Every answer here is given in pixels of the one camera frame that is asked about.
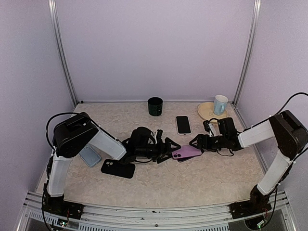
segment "speckled table surface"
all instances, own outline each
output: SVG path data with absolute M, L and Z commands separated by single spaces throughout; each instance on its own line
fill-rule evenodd
M 140 126 L 152 131 L 162 129 L 163 139 L 169 137 L 187 145 L 197 134 L 205 134 L 203 119 L 198 115 L 199 103 L 164 103 L 159 117 L 148 114 L 147 103 L 79 104 L 76 112 L 87 112 L 92 119 L 120 140 L 130 137 Z M 243 128 L 232 107 L 227 107 L 236 128 Z M 175 117 L 188 116 L 192 134 L 177 134 Z M 179 163 L 169 159 L 161 164 L 136 163 L 132 179 L 103 174 L 102 161 L 88 167 L 76 156 L 69 168 L 65 183 L 65 199 L 81 203 L 123 207 L 189 207 L 213 205 L 248 199 L 253 186 L 263 173 L 253 148 L 235 152 L 233 157 L 203 153 Z M 42 176 L 37 192 L 42 193 L 46 177 Z

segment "phone screen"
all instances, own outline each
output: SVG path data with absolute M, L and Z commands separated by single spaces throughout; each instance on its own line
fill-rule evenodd
M 187 116 L 177 116 L 177 126 L 179 134 L 190 134 L 192 132 Z

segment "white wall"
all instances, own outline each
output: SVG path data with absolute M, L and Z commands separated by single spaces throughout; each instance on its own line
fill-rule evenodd
M 308 92 L 308 1 L 263 0 L 247 80 L 239 102 L 246 123 L 276 113 L 298 91 Z M 308 98 L 296 96 L 289 109 L 308 128 Z M 258 145 L 268 166 L 276 141 Z M 284 188 L 300 231 L 308 226 L 308 153 L 300 157 Z
M 46 0 L 0 3 L 0 230 L 13 230 L 51 149 L 50 116 L 71 111 Z
M 254 1 L 62 0 L 57 11 L 79 100 L 233 99 Z

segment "beige plate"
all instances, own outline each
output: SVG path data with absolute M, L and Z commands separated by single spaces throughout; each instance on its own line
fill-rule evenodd
M 223 118 L 228 117 L 227 110 L 225 110 L 224 113 L 221 115 L 214 114 L 214 103 L 213 102 L 201 103 L 198 106 L 198 114 L 204 120 L 210 120 L 211 118 L 223 119 Z

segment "black smartphone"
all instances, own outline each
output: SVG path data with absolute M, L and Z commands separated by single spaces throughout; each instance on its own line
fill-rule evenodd
M 101 172 L 117 177 L 131 179 L 134 176 L 135 168 L 136 166 L 132 163 L 123 165 L 116 160 L 106 159 L 101 168 Z
M 190 159 L 192 159 L 192 158 L 194 158 L 194 156 L 181 158 L 181 159 L 178 159 L 178 162 L 179 162 L 179 163 L 182 163 L 182 162 L 184 162 L 184 161 L 186 161 L 186 160 L 190 160 Z
M 177 116 L 176 123 L 179 135 L 189 135 L 192 133 L 191 125 L 189 124 L 187 116 Z

